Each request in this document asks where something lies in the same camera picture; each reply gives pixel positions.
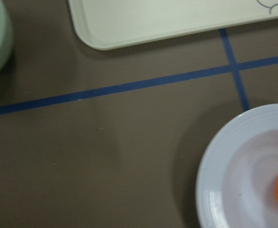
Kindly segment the cream bear tray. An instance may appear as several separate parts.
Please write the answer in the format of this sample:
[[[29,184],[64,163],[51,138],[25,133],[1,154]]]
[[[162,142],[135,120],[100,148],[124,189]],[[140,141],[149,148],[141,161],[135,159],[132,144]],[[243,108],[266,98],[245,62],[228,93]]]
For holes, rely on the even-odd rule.
[[[278,0],[70,0],[79,39],[112,50],[278,18]]]

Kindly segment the white round plate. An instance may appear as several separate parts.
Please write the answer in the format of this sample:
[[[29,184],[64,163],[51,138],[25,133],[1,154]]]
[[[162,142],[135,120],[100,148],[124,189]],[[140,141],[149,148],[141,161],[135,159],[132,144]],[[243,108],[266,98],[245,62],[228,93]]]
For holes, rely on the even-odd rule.
[[[278,104],[248,110],[208,145],[196,179],[202,228],[278,228]]]

